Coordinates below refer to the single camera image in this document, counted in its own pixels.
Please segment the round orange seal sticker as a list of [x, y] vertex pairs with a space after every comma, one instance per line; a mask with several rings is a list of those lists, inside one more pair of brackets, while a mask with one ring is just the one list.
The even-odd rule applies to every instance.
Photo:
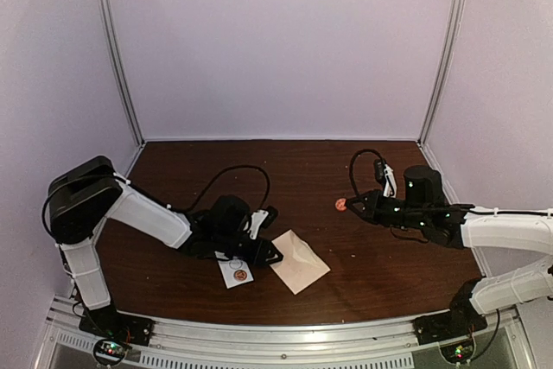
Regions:
[[345, 212], [347, 210], [347, 207], [346, 207], [346, 199], [345, 198], [340, 198], [338, 199], [336, 202], [335, 202], [335, 208], [339, 211], [339, 212]]

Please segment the cream envelope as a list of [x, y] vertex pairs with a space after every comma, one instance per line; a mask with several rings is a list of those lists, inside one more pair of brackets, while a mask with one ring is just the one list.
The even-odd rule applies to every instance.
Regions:
[[270, 267], [293, 295], [324, 277], [330, 267], [292, 230], [272, 240], [283, 259]]

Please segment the sticker sheet with seals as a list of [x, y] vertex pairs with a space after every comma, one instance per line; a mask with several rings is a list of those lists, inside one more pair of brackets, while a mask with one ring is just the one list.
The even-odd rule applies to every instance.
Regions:
[[238, 258], [218, 261], [219, 269], [224, 279], [225, 286], [232, 289], [245, 283], [254, 281], [248, 264]]

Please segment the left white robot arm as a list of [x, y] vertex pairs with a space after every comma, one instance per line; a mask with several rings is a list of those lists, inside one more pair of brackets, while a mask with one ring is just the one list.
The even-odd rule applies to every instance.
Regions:
[[240, 259], [266, 267], [283, 254], [261, 237], [277, 217], [274, 207], [252, 209], [236, 195], [219, 196], [208, 209], [164, 203], [120, 175], [111, 160], [96, 156], [54, 179], [41, 208], [42, 226], [54, 240], [79, 290], [91, 324], [106, 338], [124, 331], [93, 241], [107, 219], [138, 230], [167, 247], [198, 259]]

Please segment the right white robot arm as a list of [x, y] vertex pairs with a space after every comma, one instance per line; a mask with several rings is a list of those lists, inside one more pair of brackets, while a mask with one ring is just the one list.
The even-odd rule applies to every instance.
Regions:
[[377, 226], [421, 232], [430, 243], [452, 249], [496, 247], [543, 254], [540, 260], [496, 277], [469, 283], [453, 309], [443, 316], [448, 334], [463, 334], [476, 321], [496, 309], [552, 295], [552, 212], [488, 209], [471, 204], [450, 204], [442, 189], [441, 174], [428, 166], [404, 171], [405, 197], [394, 197], [391, 170], [377, 177], [381, 189], [360, 193], [344, 201], [347, 210]]

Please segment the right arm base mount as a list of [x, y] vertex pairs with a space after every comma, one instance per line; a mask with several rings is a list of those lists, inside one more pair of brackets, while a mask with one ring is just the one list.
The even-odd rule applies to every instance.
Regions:
[[487, 328], [486, 317], [470, 302], [476, 283], [477, 280], [464, 283], [451, 300], [448, 311], [422, 315], [413, 321], [418, 344], [441, 343], [442, 357], [450, 364], [466, 364], [474, 357], [474, 334]]

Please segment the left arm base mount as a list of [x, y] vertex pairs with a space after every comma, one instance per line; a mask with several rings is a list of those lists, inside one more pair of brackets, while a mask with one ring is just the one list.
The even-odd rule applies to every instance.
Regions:
[[92, 346], [92, 356], [101, 366], [119, 365], [134, 346], [149, 345], [154, 328], [150, 318], [121, 313], [112, 303], [101, 309], [84, 304], [82, 308], [79, 329], [99, 338]]

